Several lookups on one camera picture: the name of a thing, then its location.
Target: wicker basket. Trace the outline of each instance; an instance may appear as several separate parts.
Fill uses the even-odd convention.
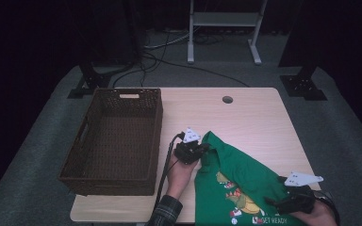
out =
[[[160,89],[96,89],[58,179],[79,195],[155,193]]]

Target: gray carpet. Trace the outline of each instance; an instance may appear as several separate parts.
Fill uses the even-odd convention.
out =
[[[253,63],[247,36],[225,36],[224,41],[213,45],[195,45],[194,65],[187,64],[185,43],[171,45],[166,48],[164,60],[216,74],[161,63],[152,73],[147,73],[143,85],[244,86],[224,77],[226,75],[250,87],[276,88],[314,172],[325,179],[321,188],[334,197],[342,225],[362,225],[362,124],[338,92],[334,80],[321,69],[315,71],[313,80],[328,101],[310,102],[288,97],[279,76],[296,74],[300,69],[277,67],[287,38],[259,36],[257,48],[263,60],[261,66]],[[165,40],[165,35],[151,33],[149,45]],[[149,53],[161,58],[163,50]],[[143,62],[149,67],[154,61],[145,58]],[[113,68],[96,70],[107,72]],[[112,81],[120,76],[113,76]],[[76,224],[69,217],[74,194],[57,177],[91,99],[90,96],[67,99],[80,77],[81,72],[75,67],[58,84],[0,182],[0,225]],[[141,79],[141,72],[131,73],[116,86],[139,87]]]

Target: cartoon character print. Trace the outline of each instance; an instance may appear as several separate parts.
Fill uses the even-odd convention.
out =
[[[217,182],[221,185],[224,185],[224,188],[231,189],[237,186],[235,183],[229,181],[221,172],[216,174]],[[241,190],[237,187],[237,189],[232,192],[225,193],[225,198],[234,203],[236,206],[235,209],[229,212],[229,216],[231,218],[231,223],[236,225],[238,224],[237,218],[242,217],[242,213],[253,215],[252,223],[253,224],[263,224],[263,219],[261,216],[265,216],[263,210],[258,207],[255,202],[246,194],[241,192]]]
[[[224,188],[230,189],[236,186],[233,182],[229,181],[222,173],[218,172],[216,174],[217,182],[221,185],[224,185]]]

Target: printed graphic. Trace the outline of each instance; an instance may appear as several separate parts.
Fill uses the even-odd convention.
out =
[[[257,214],[260,211],[260,208],[255,204],[255,202],[249,198],[249,196],[240,192],[239,188],[237,188],[234,193],[230,192],[229,194],[225,194],[227,200],[232,201],[238,210],[241,210],[247,214]]]
[[[257,217],[257,216],[254,216],[254,217],[252,218],[252,223],[253,223],[253,224],[263,224],[263,223],[264,223],[264,220],[263,220],[263,218],[259,218],[259,217]]]
[[[233,188],[235,186],[235,184],[233,182],[231,182],[230,180],[228,180],[222,173],[218,172],[216,174],[217,177],[217,181],[224,185],[224,188],[230,189]]]

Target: black curtain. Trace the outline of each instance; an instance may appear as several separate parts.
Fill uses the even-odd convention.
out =
[[[135,58],[137,38],[130,37],[130,25],[136,21],[130,21],[130,2],[0,1],[0,179],[72,67]]]
[[[313,63],[362,121],[362,1],[303,1],[280,66]]]

